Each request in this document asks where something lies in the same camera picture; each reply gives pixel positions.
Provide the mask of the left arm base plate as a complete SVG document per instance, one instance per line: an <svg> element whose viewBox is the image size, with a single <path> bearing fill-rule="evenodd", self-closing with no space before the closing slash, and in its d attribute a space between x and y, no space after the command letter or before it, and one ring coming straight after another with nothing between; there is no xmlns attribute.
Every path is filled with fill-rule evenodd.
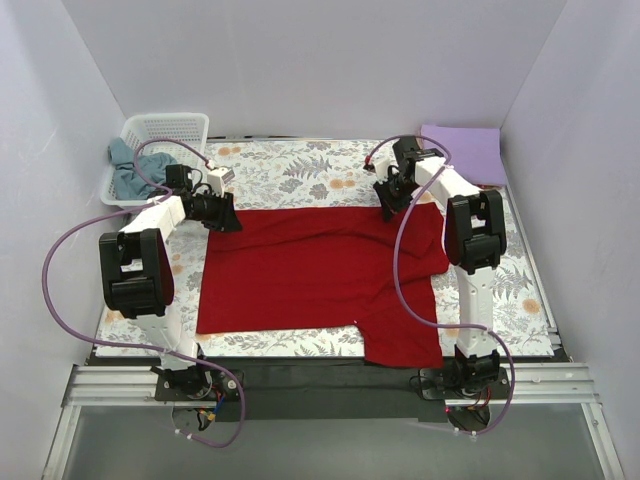
<svg viewBox="0 0 640 480"><path fill-rule="evenodd" d="M158 401L217 401L225 397L238 401L238 386L244 382L242 370L228 374L202 366L191 366L184 370L169 370L153 366L150 371L157 375L154 398Z"/></svg>

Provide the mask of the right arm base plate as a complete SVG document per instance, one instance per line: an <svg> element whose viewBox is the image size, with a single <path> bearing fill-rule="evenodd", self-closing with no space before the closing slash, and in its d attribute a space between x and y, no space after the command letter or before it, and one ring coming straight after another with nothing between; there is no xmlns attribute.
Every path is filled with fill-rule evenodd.
<svg viewBox="0 0 640 480"><path fill-rule="evenodd" d="M418 390L428 400L473 400L490 393L492 399L503 400L511 384L504 368L494 379L463 380L452 365L443 368L424 368L418 372Z"/></svg>

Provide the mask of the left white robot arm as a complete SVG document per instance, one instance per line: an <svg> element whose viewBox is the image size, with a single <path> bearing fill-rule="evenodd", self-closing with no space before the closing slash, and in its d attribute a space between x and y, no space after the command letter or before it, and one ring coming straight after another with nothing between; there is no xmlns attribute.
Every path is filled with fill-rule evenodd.
<svg viewBox="0 0 640 480"><path fill-rule="evenodd" d="M241 231L234 195L227 188L233 177L232 170L217 168L207 174L205 183L195 183L190 167L169 165L161 187L147 200L149 207L121 230L99 239L107 307L134 321L144 344L160 349L160 365L152 370L165 387L193 400L210 395L213 377L195 361L199 346L173 307L169 237L185 220L214 232Z"/></svg>

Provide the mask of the red t shirt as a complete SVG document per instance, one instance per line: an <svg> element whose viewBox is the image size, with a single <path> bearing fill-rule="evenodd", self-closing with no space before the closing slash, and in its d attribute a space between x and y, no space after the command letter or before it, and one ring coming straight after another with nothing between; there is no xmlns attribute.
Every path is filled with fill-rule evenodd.
<svg viewBox="0 0 640 480"><path fill-rule="evenodd" d="M443 364L431 279L449 261L433 203L383 220L374 207L245 210L243 230L208 237L200 335L355 326L369 362Z"/></svg>

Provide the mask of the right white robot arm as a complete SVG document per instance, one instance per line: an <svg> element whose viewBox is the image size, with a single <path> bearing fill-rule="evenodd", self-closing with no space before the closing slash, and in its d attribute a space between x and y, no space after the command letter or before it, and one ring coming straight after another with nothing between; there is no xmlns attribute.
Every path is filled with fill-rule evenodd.
<svg viewBox="0 0 640 480"><path fill-rule="evenodd" d="M422 135L387 138L394 158L378 160L370 151L364 168L376 176L373 185L386 221L401 216L407 227L424 193L445 209L443 248L458 283L459 320L454 356L428 377L430 388L475 397L500 376L500 356L508 351L493 329L493 289L507 249L501 194L465 180L441 142Z"/></svg>

